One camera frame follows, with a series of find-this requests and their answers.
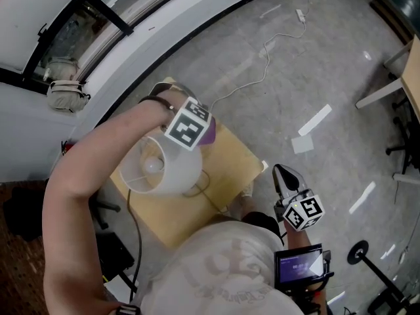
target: desk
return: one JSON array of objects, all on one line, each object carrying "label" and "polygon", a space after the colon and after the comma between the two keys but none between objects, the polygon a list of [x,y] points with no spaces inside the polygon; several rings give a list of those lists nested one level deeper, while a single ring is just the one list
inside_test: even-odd
[{"label": "desk", "polygon": [[[170,248],[178,247],[217,214],[209,199],[218,209],[226,207],[263,171],[261,161],[217,120],[216,141],[200,148],[203,169],[211,179],[205,190],[208,198],[203,194],[187,198],[182,195],[151,196],[131,192],[131,209]],[[127,199],[129,190],[118,168],[112,173],[111,179]]]},{"label": "desk", "polygon": [[[406,52],[409,52],[408,61],[406,67],[404,68],[404,72],[402,73],[401,77],[389,83],[387,86],[375,91],[374,93],[370,94],[369,96],[359,100],[356,103],[357,108],[363,108],[379,100],[399,89],[403,89],[406,93],[408,100],[410,101],[411,105],[413,106],[415,115],[417,116],[418,120],[420,121],[420,40],[415,35],[413,40],[409,42],[405,47],[403,47],[400,51],[398,51],[393,57],[388,59],[384,63],[385,68],[389,68],[389,66],[395,62],[395,60],[399,59],[403,56]],[[420,183],[420,179],[417,180],[415,178],[409,177],[403,174],[394,174],[394,180],[402,181],[402,182],[410,182],[410,183]]]}]

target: light bulb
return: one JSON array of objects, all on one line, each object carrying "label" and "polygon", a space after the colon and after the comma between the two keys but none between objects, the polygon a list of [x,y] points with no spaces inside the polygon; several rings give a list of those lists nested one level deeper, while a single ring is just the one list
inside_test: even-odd
[{"label": "light bulb", "polygon": [[163,169],[164,163],[156,156],[149,156],[144,160],[143,168],[149,174],[156,174]]}]

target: black shorts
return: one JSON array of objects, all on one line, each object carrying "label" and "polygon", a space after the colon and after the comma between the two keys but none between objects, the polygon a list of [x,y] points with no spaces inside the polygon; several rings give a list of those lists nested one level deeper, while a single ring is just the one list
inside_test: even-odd
[{"label": "black shorts", "polygon": [[253,211],[248,213],[242,219],[242,222],[259,226],[260,228],[266,228],[267,230],[275,233],[281,239],[280,228],[278,227],[277,221],[273,217],[267,216],[265,213]]}]

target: white cable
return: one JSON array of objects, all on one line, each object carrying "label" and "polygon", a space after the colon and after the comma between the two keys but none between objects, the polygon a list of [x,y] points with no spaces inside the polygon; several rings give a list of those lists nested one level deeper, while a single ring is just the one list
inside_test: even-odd
[{"label": "white cable", "polygon": [[[305,14],[305,16],[309,14],[309,8],[310,8],[310,6],[308,5],[308,12]],[[244,87],[248,87],[248,86],[251,86],[251,85],[254,85],[254,84],[258,84],[258,83],[261,83],[262,81],[264,81],[264,79],[265,79],[265,77],[267,75],[267,68],[270,65],[270,55],[268,53],[268,49],[267,49],[267,46],[266,46],[267,43],[270,42],[270,41],[272,41],[277,36],[287,36],[287,37],[292,37],[294,39],[300,39],[303,36],[303,34],[305,34],[305,31],[306,31],[306,22],[303,22],[303,26],[304,26],[304,30],[303,30],[302,34],[300,34],[299,36],[294,36],[294,35],[290,35],[290,34],[283,34],[283,33],[277,33],[277,34],[274,34],[269,40],[265,41],[264,42],[264,49],[265,49],[265,52],[267,53],[267,64],[265,66],[264,75],[262,76],[262,78],[259,81],[253,81],[253,82],[250,82],[248,84],[242,85],[241,87],[237,87],[236,89],[234,89],[231,93],[227,94],[226,96],[223,96],[223,97],[220,97],[220,98],[216,99],[212,103],[212,105],[210,106],[210,110],[209,111],[212,112],[213,106],[218,101],[232,96],[237,90],[240,90],[240,89],[243,89]]]}]

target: white lampshade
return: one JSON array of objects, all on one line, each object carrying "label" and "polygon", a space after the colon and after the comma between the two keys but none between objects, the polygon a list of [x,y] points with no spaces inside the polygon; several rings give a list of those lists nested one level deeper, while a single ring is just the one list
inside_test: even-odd
[{"label": "white lampshade", "polygon": [[119,174],[139,194],[182,194],[195,185],[202,166],[199,148],[188,151],[163,133],[153,133],[130,149]]}]

